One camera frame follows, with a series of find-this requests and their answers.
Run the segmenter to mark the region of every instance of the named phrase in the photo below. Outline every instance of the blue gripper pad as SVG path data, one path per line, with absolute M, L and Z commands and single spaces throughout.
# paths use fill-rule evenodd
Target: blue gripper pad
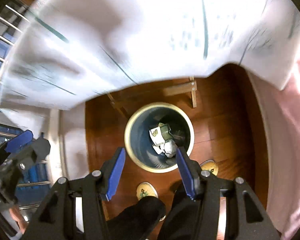
M 19 134 L 17 137 L 9 140 L 5 151 L 7 153 L 15 153 L 21 149 L 24 145 L 31 142 L 33 139 L 33 134 L 30 130 L 26 130 L 23 133 Z
M 176 159 L 182 183 L 186 190 L 186 194 L 191 199 L 196 199 L 198 197 L 198 194 L 201 192 L 200 176 L 195 167 L 196 164 L 199 164 L 195 161 L 190 160 L 189 156 L 186 153 L 186 150 L 183 147 L 178 148 Z
M 113 159 L 115 159 L 115 163 L 108 179 L 108 190 L 106 193 L 106 198 L 108 201 L 111 200 L 112 196 L 117 191 L 124 162 L 126 160 L 126 151 L 124 148 L 118 148 L 113 156 Z

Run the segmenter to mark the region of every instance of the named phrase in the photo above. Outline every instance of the person's leg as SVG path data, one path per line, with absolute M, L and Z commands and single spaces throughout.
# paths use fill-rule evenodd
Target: person's leg
M 218 166 L 212 161 L 205 161 L 202 170 L 218 174 Z M 174 194 L 171 211 L 167 215 L 157 240 L 189 240 L 194 230 L 200 202 L 192 201 L 186 194 L 182 182 Z
M 137 204 L 107 221 L 112 240 L 145 240 L 165 216 L 165 205 L 157 198 L 158 195 L 150 184 L 138 187 L 137 196 Z

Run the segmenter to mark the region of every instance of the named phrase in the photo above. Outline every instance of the pink fabric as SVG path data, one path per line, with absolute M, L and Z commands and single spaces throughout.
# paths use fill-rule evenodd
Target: pink fabric
M 277 90 L 250 75 L 264 119 L 269 152 L 267 212 L 291 239 L 300 227 L 300 60 L 286 88 Z

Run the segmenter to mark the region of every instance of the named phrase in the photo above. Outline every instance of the person's hand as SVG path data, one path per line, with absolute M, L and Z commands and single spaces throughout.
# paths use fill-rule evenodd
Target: person's hand
M 23 216 L 21 215 L 19 207 L 13 206 L 13 207 L 9 208 L 9 212 L 10 212 L 12 219 L 18 223 L 21 233 L 24 234 L 26 231 L 26 228 L 28 226 L 28 222 L 26 222 L 25 219 L 23 218 Z

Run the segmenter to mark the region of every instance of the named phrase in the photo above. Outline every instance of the trash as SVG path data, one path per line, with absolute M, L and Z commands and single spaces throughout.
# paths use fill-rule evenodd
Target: trash
M 168 158 L 176 155 L 178 149 L 177 144 L 173 140 L 176 138 L 178 141 L 183 141 L 184 137 L 177 131 L 175 135 L 171 134 L 169 124 L 159 123 L 156 128 L 149 130 L 150 138 L 153 141 L 153 149 L 157 154 L 164 153 Z

